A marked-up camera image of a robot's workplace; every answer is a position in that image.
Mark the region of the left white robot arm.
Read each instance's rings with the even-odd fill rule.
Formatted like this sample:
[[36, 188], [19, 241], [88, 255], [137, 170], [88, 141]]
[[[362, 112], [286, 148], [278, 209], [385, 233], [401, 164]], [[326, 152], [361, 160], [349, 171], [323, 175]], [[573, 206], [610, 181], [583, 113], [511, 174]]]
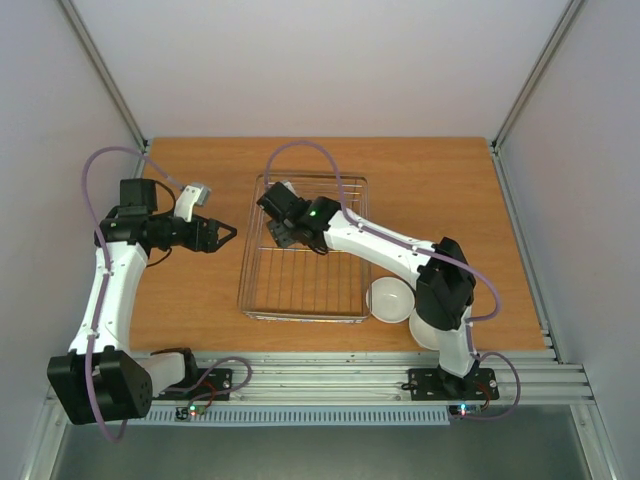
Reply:
[[120, 183], [120, 200], [98, 224], [94, 283], [79, 330], [67, 354], [50, 359], [47, 378], [75, 425], [142, 418], [166, 390], [179, 398], [195, 395], [202, 375], [187, 347], [173, 347], [137, 361], [131, 355], [130, 327], [137, 289], [153, 250], [175, 247], [214, 253], [236, 228], [205, 218], [194, 209], [206, 204], [210, 188], [193, 183], [158, 210], [151, 179]]

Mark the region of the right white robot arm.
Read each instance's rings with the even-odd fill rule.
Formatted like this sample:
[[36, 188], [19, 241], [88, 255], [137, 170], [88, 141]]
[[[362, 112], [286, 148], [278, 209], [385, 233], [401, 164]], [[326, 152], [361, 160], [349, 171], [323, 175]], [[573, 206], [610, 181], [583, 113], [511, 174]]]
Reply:
[[476, 279], [456, 241], [411, 240], [355, 215], [337, 200], [300, 197], [283, 182], [268, 186], [256, 204], [268, 215], [277, 246], [298, 243], [320, 255], [346, 252], [404, 280], [414, 293], [418, 319], [434, 330], [444, 395], [461, 399], [475, 387], [479, 361], [469, 345], [468, 321]]

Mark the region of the white bowl left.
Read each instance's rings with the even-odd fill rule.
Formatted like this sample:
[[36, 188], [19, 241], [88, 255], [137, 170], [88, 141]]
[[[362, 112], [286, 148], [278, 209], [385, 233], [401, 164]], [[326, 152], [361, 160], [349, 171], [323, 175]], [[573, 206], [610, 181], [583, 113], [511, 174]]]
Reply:
[[387, 324], [407, 320], [415, 306], [412, 289], [395, 277], [382, 277], [372, 282], [365, 301], [371, 315]]

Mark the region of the white bowl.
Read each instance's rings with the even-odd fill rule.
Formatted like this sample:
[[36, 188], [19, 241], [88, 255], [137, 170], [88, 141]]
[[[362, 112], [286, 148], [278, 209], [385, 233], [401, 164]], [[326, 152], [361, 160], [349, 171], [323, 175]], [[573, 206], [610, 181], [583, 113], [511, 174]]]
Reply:
[[428, 325], [414, 310], [409, 317], [409, 330], [412, 338], [421, 348], [438, 351], [439, 344], [435, 329]]
[[395, 277], [382, 277], [372, 282], [365, 301], [371, 315], [387, 324], [407, 320], [415, 306], [412, 289]]

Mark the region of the left circuit board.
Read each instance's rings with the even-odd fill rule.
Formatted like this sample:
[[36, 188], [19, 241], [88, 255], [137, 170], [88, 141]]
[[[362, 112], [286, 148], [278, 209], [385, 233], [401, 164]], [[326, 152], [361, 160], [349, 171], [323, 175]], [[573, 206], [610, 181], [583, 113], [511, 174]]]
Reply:
[[199, 405], [191, 405], [188, 407], [177, 407], [175, 409], [174, 419], [176, 421], [191, 421], [196, 417], [203, 416], [207, 412], [207, 407]]

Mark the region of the circuit board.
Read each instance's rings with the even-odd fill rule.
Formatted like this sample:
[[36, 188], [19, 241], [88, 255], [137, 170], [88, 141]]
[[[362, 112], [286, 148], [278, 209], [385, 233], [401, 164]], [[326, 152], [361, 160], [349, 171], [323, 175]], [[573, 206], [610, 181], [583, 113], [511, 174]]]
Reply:
[[191, 405], [188, 407], [177, 407], [175, 409], [174, 419], [176, 421], [191, 421], [196, 417], [203, 416], [207, 412], [207, 407], [199, 405]]
[[449, 406], [449, 414], [454, 418], [478, 416], [483, 412], [483, 406], [477, 404], [455, 404]]

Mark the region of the white bowl front right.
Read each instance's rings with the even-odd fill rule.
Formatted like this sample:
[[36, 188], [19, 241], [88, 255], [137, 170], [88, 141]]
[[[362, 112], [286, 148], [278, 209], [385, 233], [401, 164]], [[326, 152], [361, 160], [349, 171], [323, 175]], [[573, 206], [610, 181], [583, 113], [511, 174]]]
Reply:
[[409, 317], [409, 330], [412, 338], [421, 348], [438, 351], [439, 344], [435, 329], [428, 325], [414, 310]]

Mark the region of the right circuit board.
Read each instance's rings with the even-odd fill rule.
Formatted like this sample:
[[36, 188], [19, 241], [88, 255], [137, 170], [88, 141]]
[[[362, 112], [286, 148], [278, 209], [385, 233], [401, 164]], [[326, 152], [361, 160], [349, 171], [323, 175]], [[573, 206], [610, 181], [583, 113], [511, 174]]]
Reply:
[[455, 404], [449, 406], [449, 414], [454, 418], [478, 416], [483, 412], [483, 406], [477, 404]]

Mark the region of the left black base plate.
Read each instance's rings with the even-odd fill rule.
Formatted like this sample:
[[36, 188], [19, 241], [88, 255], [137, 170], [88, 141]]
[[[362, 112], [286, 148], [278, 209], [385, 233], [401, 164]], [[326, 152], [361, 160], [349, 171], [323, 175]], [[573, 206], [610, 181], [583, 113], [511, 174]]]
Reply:
[[211, 397], [212, 390], [215, 389], [218, 394], [216, 401], [226, 401], [229, 399], [229, 393], [223, 393], [223, 390], [230, 389], [233, 386], [233, 371], [230, 368], [213, 369], [207, 377], [194, 389], [183, 391], [172, 391], [167, 389], [154, 397], [156, 401], [188, 401], [198, 395], [204, 395], [206, 399]]

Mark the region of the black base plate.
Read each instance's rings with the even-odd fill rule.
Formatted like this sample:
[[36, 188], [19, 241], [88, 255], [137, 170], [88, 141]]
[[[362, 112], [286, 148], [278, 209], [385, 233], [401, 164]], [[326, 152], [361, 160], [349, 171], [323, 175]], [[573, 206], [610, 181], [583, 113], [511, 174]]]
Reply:
[[188, 401], [198, 395], [204, 395], [206, 399], [211, 397], [212, 390], [215, 389], [218, 394], [216, 401], [226, 401], [229, 399], [229, 393], [223, 393], [223, 390], [230, 389], [233, 386], [233, 371], [230, 368], [213, 369], [207, 377], [194, 389], [183, 391], [172, 391], [167, 389], [154, 397], [156, 401]]
[[476, 368], [464, 378], [437, 368], [413, 368], [401, 388], [413, 401], [481, 401], [500, 398], [495, 372]]

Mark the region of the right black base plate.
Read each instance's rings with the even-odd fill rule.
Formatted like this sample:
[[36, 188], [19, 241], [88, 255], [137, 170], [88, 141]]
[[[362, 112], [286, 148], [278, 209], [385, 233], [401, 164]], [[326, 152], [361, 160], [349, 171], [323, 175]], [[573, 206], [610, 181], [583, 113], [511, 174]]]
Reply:
[[500, 398], [495, 372], [476, 368], [464, 378], [437, 368], [413, 368], [401, 388], [413, 401], [481, 401]]

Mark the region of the aluminium rail frame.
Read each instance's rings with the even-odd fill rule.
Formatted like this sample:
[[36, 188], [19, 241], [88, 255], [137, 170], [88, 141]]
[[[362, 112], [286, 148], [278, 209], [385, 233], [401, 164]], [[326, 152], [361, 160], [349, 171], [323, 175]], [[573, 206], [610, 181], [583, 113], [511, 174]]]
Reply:
[[[413, 401], [401, 388], [407, 382], [407, 371], [413, 368], [437, 368], [433, 353], [251, 353], [227, 355], [193, 354], [198, 367], [197, 381], [188, 388], [172, 391], [188, 392], [197, 387], [216, 368], [233, 371], [229, 393], [232, 405], [243, 401], [251, 405], [386, 405], [395, 400]], [[487, 353], [478, 368], [495, 372], [500, 393], [498, 400], [419, 401], [435, 405], [461, 403], [493, 406], [531, 404], [581, 404], [591, 402], [592, 390], [582, 367], [560, 364], [548, 355], [523, 354], [509, 359], [501, 353]], [[198, 395], [196, 403], [216, 398]]]

